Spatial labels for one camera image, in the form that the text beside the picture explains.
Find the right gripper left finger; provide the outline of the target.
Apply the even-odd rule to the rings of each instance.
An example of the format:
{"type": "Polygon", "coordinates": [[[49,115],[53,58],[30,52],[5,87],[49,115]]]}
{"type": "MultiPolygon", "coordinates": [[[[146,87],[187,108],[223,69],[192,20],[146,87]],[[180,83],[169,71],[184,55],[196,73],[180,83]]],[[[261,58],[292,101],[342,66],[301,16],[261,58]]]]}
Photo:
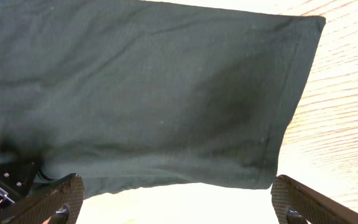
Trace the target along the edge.
{"type": "Polygon", "coordinates": [[[84,200],[83,181],[70,174],[2,208],[8,200],[0,199],[0,224],[75,224],[84,200]]]}

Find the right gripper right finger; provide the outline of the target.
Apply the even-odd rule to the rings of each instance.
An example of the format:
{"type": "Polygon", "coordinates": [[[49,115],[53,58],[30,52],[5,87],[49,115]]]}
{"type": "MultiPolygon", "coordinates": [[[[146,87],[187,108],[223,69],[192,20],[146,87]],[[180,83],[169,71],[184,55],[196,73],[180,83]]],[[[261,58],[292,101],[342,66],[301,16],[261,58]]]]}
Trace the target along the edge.
{"type": "Polygon", "coordinates": [[[358,224],[358,213],[287,175],[275,178],[270,191],[279,224],[358,224]]]}

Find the black t-shirt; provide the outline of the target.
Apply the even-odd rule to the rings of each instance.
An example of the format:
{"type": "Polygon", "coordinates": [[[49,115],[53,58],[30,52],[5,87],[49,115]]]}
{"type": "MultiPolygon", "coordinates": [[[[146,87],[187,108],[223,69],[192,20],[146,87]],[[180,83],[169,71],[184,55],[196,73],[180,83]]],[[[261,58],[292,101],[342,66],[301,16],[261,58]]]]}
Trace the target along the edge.
{"type": "Polygon", "coordinates": [[[326,23],[150,1],[0,1],[0,163],[86,196],[267,189],[326,23]]]}

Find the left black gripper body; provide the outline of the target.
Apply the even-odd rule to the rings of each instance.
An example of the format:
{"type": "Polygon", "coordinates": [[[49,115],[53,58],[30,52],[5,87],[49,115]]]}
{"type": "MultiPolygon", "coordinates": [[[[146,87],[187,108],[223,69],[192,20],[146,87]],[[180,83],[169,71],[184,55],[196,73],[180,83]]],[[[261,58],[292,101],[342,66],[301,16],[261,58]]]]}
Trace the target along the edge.
{"type": "Polygon", "coordinates": [[[28,196],[39,169],[39,160],[0,164],[0,210],[28,196]]]}

